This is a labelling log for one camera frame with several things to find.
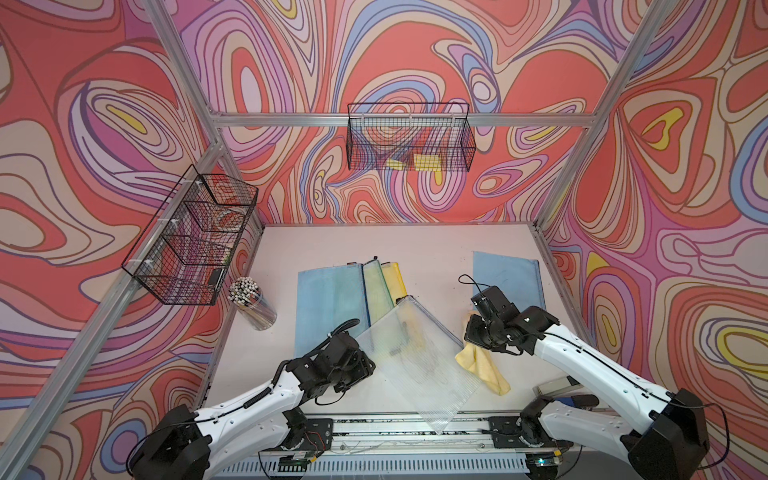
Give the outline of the yellow wiping cloth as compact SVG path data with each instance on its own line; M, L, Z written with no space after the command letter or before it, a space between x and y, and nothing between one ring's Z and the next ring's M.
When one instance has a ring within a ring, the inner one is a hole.
M491 352L471 343L455 356L460 367L475 375L494 394L504 396L511 387L493 361Z

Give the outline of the light blue mesh document bag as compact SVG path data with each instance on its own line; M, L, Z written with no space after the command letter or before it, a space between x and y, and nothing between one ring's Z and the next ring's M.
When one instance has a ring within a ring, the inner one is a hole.
M474 252L472 276L478 284L497 286L520 311L530 306L546 308L537 260Z

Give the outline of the white blue-zip document bag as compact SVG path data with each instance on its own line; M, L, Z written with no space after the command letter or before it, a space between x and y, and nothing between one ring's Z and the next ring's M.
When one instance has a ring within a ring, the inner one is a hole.
M455 360L462 342L412 296L401 298L357 342L375 364L373 376L390 385L436 434L481 386Z

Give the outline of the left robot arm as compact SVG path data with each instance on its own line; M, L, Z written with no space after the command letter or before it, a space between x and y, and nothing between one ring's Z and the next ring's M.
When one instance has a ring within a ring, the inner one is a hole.
M169 411L127 455L134 479L210 479L269 450L307 450L318 457L332 444L332 423L310 421L301 407L327 390L344 396L372 376L375 364L349 331L350 319L307 354L282 361L271 380L233 399L192 411Z

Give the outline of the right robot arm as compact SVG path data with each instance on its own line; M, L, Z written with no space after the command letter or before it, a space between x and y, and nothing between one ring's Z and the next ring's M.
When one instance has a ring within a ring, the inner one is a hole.
M519 415L512 432L530 446L568 441L628 463L644 479L690 479L710 442L705 406L694 393L672 393L632 373L538 306L519 310L488 287L471 299L465 340L496 353L529 354L559 368L606 403L612 414L587 411L541 396Z

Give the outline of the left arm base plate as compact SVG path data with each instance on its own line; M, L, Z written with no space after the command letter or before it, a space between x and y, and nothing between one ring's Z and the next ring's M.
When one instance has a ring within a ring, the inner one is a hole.
M286 438L268 452L320 453L331 448L334 421L331 418L310 418L301 426L291 427Z

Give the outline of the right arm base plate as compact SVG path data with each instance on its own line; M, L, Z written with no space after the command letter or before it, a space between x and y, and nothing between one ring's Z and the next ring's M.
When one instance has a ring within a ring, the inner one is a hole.
M491 436L497 449L512 448L556 448L567 451L574 444L567 440L556 440L547 434L538 419L520 416L494 416L488 418Z

